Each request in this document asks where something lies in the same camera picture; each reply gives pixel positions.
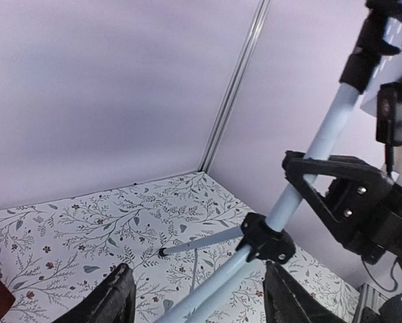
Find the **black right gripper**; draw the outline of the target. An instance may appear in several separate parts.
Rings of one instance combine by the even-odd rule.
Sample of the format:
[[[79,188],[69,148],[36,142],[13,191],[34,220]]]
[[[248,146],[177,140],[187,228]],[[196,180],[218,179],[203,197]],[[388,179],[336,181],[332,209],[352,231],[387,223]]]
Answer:
[[[402,266],[402,186],[353,156],[306,159],[287,151],[288,182],[346,250],[376,264],[385,252]]]

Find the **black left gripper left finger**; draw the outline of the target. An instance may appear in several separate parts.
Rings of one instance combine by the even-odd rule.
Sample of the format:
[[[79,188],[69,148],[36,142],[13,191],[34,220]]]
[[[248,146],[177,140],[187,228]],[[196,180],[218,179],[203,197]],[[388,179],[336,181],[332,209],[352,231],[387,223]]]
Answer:
[[[128,264],[119,264],[82,302],[61,316],[62,323],[135,321],[135,282]]]

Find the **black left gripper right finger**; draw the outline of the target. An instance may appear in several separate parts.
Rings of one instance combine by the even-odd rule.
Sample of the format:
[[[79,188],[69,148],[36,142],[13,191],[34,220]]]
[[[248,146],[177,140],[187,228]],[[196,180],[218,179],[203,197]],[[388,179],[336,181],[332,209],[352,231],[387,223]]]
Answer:
[[[267,262],[263,295],[267,322],[352,322],[356,314],[356,292],[323,271],[296,279]]]

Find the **white perforated music stand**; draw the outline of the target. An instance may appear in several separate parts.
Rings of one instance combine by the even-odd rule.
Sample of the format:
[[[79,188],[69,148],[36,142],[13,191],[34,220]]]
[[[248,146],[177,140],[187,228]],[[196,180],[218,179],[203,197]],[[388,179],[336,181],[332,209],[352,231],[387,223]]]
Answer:
[[[304,162],[326,160],[354,110],[358,98],[372,79],[384,56],[394,56],[399,48],[384,39],[389,19],[402,23],[402,1],[367,1],[368,15],[339,79],[339,89],[319,127]],[[288,184],[267,217],[249,213],[241,225],[242,240],[236,253],[210,278],[168,310],[159,322],[204,322],[217,308],[217,301],[232,290],[255,260],[285,264],[296,247],[284,227],[302,202],[302,195]]]

